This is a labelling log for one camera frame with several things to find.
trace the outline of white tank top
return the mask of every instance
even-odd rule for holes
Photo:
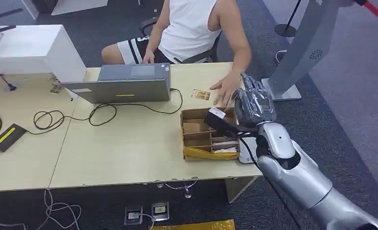
[[[183,61],[212,48],[220,34],[208,21],[217,0],[170,0],[170,25],[162,32],[158,49],[172,62]]]

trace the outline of yellow plastic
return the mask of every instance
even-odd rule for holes
[[[234,220],[212,221],[199,224],[184,224],[174,226],[156,226],[153,230],[236,230]]]
[[[238,152],[209,153],[201,149],[187,147],[183,148],[183,155],[211,160],[235,160],[238,158]]]

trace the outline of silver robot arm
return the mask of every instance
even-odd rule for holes
[[[308,209],[322,229],[376,230],[378,219],[339,193],[318,165],[278,123],[260,126],[257,165],[296,203]]]
[[[261,82],[248,74],[242,74],[242,78],[245,89],[237,89],[232,96],[238,125],[212,111],[204,122],[221,135],[240,138],[245,145],[242,138],[255,137],[256,166],[297,204],[308,209],[322,229],[378,230],[378,219],[339,193],[318,164],[291,140],[285,127],[273,122],[276,112]]]

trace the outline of man's arm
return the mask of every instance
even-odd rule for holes
[[[164,6],[161,10],[161,15],[158,21],[153,26],[151,31],[150,40],[147,45],[147,50],[145,56],[142,59],[143,63],[153,63],[154,62],[154,50],[156,50],[161,42],[161,36],[164,29],[169,26],[169,0],[164,1]]]
[[[219,89],[214,101],[227,106],[231,94],[240,86],[240,73],[244,72],[251,61],[251,50],[241,22],[240,10],[235,0],[218,0],[216,9],[220,18],[220,26],[234,52],[231,72],[211,87]]]

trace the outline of office chair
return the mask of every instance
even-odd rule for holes
[[[155,18],[152,18],[152,19],[149,19],[147,21],[144,21],[141,23],[141,26],[140,26],[140,31],[141,31],[141,34],[143,36],[148,36],[150,34],[146,32],[146,30],[148,30],[149,28],[152,28],[152,26],[158,21],[158,17],[155,17]],[[183,61],[180,61],[178,59],[175,58],[176,61],[178,61],[179,63],[181,64],[189,64],[189,63],[195,63],[197,61],[200,61],[204,58],[206,58],[206,61],[205,62],[219,62],[218,58],[217,58],[217,45],[219,44],[219,40],[220,40],[220,36],[222,35],[222,33],[220,32],[219,36],[216,38],[216,40],[214,41],[214,44],[212,46],[212,48],[210,50],[207,50],[203,53],[200,53],[200,54],[197,54],[195,56],[192,56],[192,57],[189,57]]]

